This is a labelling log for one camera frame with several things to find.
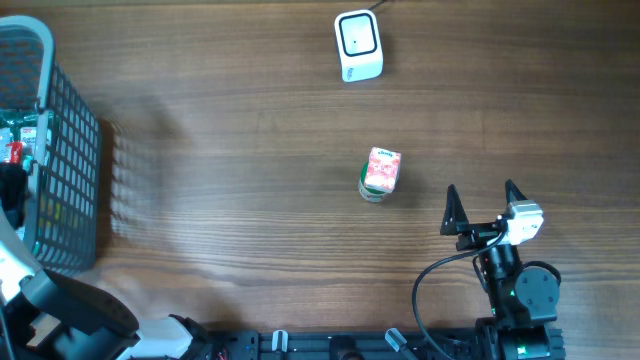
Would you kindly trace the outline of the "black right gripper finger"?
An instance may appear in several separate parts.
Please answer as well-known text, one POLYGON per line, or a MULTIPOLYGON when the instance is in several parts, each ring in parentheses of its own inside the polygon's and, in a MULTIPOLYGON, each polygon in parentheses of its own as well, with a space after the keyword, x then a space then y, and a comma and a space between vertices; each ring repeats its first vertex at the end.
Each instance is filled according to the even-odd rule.
POLYGON ((459 193, 454 184, 447 188, 446 207, 443 215, 440 234, 444 236, 459 235, 469 231, 469 220, 461 203, 459 193))
POLYGON ((505 195, 507 204, 527 200, 527 197, 519 190, 511 179, 508 179, 505 182, 505 195))

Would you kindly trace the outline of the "pink tissue box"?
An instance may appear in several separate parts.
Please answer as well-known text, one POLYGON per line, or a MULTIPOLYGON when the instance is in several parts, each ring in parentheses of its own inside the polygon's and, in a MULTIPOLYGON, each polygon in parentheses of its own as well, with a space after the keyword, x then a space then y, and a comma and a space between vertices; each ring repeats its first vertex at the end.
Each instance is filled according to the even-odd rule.
POLYGON ((364 171, 364 187, 382 193, 392 193, 399 178, 401 160, 402 155, 399 152, 373 147, 364 171))

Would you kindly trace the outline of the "green lidded white jar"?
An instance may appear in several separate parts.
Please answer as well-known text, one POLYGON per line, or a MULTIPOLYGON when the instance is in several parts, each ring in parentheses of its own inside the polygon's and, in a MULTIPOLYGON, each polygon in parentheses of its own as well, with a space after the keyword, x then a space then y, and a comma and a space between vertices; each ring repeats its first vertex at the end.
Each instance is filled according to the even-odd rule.
POLYGON ((358 180, 358 190, 360 195, 368 202, 379 203, 379 202, 382 202, 388 196, 388 193, 385 193, 383 191, 379 191, 376 189, 372 189, 364 185, 364 180, 367 174, 368 165, 369 165, 368 162, 366 162, 363 165, 363 168, 361 170, 360 177, 358 180))

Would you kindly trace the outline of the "red stick packet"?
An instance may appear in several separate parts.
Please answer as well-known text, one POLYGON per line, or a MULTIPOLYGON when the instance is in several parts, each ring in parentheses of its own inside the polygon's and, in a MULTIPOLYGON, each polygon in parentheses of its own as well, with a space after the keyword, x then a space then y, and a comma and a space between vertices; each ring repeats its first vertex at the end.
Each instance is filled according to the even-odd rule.
POLYGON ((10 164, 20 164, 22 162, 24 144, 20 141, 9 142, 5 146, 4 162, 10 164))

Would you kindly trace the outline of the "green glove packet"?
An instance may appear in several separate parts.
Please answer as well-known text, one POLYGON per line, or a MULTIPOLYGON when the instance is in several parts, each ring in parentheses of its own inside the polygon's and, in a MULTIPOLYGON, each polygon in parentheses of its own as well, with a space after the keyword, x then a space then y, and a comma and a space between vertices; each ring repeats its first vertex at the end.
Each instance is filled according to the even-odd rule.
POLYGON ((36 127, 39 120, 37 112, 28 110, 2 109, 1 128, 9 128, 12 131, 22 127, 36 127))

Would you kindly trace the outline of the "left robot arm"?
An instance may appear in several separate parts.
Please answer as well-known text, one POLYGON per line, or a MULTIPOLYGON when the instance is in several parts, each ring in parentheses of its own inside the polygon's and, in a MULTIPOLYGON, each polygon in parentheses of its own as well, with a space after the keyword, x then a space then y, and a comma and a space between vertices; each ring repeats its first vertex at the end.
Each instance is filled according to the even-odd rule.
POLYGON ((28 176, 1 165, 1 349, 4 359, 215 359, 219 346, 193 320, 139 322, 117 298, 44 269, 16 229, 28 176))

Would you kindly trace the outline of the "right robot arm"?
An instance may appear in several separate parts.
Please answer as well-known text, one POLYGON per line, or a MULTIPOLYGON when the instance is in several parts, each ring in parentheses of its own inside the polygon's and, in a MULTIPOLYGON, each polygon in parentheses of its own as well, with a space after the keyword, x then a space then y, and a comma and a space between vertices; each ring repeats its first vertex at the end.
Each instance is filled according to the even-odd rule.
POLYGON ((564 359, 557 320, 561 275, 543 261, 521 260, 518 247, 541 230, 542 208, 513 181, 505 182, 507 206, 492 222, 469 222, 454 185, 447 189, 440 233, 456 236, 456 249, 473 253, 473 266, 489 297, 492 315, 476 321, 478 359, 564 359))

